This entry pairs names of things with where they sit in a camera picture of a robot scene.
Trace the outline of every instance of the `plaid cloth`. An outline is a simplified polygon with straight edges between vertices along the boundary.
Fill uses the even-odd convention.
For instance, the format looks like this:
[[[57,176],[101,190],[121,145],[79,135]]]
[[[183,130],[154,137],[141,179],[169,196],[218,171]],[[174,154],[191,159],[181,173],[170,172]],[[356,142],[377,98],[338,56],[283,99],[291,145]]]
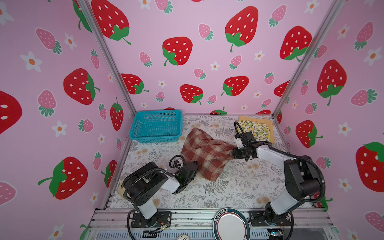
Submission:
[[[234,159],[235,145],[214,140],[201,129],[193,128],[185,139],[181,155],[186,162],[197,161],[199,172],[205,179],[216,181],[227,162]]]

